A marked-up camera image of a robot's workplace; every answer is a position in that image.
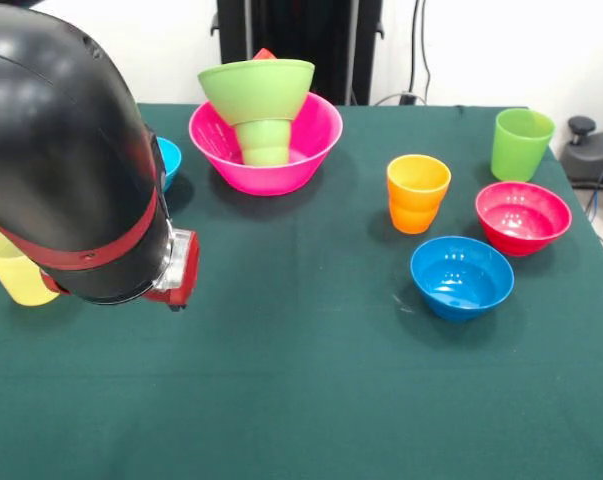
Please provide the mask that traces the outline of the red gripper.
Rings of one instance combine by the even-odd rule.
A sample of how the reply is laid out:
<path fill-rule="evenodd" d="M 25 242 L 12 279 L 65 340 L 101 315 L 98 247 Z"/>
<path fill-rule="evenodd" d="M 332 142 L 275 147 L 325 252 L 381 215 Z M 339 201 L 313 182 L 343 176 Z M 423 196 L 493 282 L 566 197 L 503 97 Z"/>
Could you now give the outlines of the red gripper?
<path fill-rule="evenodd" d="M 200 248 L 189 230 L 129 229 L 115 241 L 81 252 L 55 252 L 40 265 L 51 290 L 99 305 L 144 297 L 178 311 L 197 282 Z"/>

